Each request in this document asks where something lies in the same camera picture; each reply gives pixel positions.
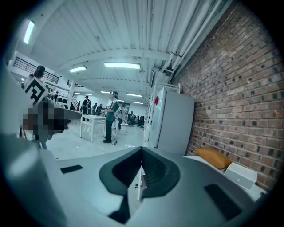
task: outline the white ceiling beam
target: white ceiling beam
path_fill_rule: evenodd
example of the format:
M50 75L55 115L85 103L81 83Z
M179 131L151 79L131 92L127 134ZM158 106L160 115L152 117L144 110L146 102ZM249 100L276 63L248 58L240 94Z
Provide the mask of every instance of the white ceiling beam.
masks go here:
M33 46L36 42L38 35L43 29L46 22L52 16L52 14L56 11L56 9L64 2L65 0L49 0L43 1L36 7L28 17L29 20L32 20L35 23L35 26L32 30L32 34L29 40L28 45L26 43L20 42L18 50L20 52L28 55L31 53Z
M75 60L69 61L62 66L59 67L60 70L69 68L73 65L83 63L86 61L98 61L102 59L110 59L112 58L121 58L121 57L142 57L142 51L139 49L122 49L122 50L111 50L111 51L102 51L96 52L90 55L82 56ZM149 51L143 50L143 57L144 58L153 58L153 59L160 59L160 60L168 60L170 54L163 53L159 51Z
M133 80L120 80L120 79L90 79L90 80L85 80L88 82L93 82L93 83L100 83L103 84L104 82L107 84L119 84L119 85L129 85L129 84L133 84L133 85L138 85L138 86L149 86L149 83L147 82L142 82L142 81L133 81Z

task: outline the white device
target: white device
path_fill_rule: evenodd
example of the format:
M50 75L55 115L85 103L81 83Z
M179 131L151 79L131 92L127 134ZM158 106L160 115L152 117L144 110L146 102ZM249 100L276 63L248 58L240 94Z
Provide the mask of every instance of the white device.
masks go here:
M247 190L250 190L257 180L257 172L234 162L229 165L224 176Z

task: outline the pipe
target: pipe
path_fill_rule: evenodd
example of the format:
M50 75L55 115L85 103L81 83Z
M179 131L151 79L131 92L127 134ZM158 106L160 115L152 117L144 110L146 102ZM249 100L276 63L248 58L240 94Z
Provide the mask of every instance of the pipe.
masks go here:
M174 43L174 47L172 49L172 52L170 53L169 60L166 62L166 64L163 67L164 69L166 69L170 65L170 62L171 62L171 60L174 57L174 53L177 51L178 46L180 45L180 42L182 40L182 37L183 37L183 35L184 35L184 33L185 33L189 23L190 23L190 20L191 20L193 14L194 14L194 11L195 11L195 9L197 7L198 2L199 2L199 0L192 0L191 1L190 5L189 5L189 10L188 10L188 12L187 12L187 14L186 14L186 16L185 16L185 18L183 20L183 24L181 26L181 30L178 33L178 37L176 38L176 41Z
M186 49L185 53L183 54L183 56L180 58L178 57L172 67L173 71L176 70L177 66L182 62L182 60L184 59L184 57L187 55L187 53L189 52L189 50L191 49L191 47L194 45L194 43L196 42L196 40L198 39L198 37L200 36L200 34L203 32L203 30L205 29L205 27L207 26L207 24L211 21L214 13L216 12L216 10L219 8L220 4L221 4L222 0L218 0L217 3L215 4L214 8L212 9L212 11L210 12L210 14L208 15L208 17L206 18L206 20L204 21L203 25L201 26L201 28L199 29L198 33L196 34L196 36L194 37L193 41L191 42L191 44L188 46L188 48Z
M212 0L207 0L201 7L200 13L197 15L192 27L190 28L189 34L185 40L185 42L182 45L181 51L179 52L177 59L175 60L172 69L177 67L177 64L179 60L182 58L184 55L187 47L189 46L190 42L193 40L195 35L197 34L198 29L200 28L202 22L204 21L204 18L206 17L208 10L210 9Z

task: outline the gray floor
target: gray floor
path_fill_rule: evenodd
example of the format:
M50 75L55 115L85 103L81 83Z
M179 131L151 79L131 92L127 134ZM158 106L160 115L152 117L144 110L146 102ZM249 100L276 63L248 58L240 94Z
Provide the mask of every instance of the gray floor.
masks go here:
M94 141L90 142L91 129L83 125L82 138L80 138L80 124L70 125L69 129L63 133L55 134L51 140L47 141L47 149L52 151L54 158L60 160L91 157L103 155L105 153L115 152L129 147L143 145L144 131L139 127L122 127L117 135L117 144L104 144L103 132L104 124L95 126ZM131 186L128 188L128 201L130 215L133 216L141 205L137 200L138 188L135 185L139 183L137 175Z

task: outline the man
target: man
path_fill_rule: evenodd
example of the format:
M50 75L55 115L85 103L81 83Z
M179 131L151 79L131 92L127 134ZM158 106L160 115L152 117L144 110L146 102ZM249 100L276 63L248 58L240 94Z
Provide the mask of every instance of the man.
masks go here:
M92 115L95 114L97 105L98 105L97 103L95 103L95 104L93 105Z
M58 95L54 95L54 101L55 102L57 101L57 97L58 97Z
M121 122L125 116L124 104L120 104L119 112L118 112L118 129L121 129Z
M110 105L110 108L108 110L103 110L106 112L106 137L103 141L104 143L111 143L111 126L114 122L114 114L119 108L119 103L117 101L118 99L118 92L114 91L110 93L110 99L112 100L112 103Z
M89 104L89 96L85 96L85 100L82 103L82 109L83 109L83 114L88 115L88 104Z
M102 105L102 103L101 103L101 104L97 107L96 115L100 116L102 108L103 108L103 105Z

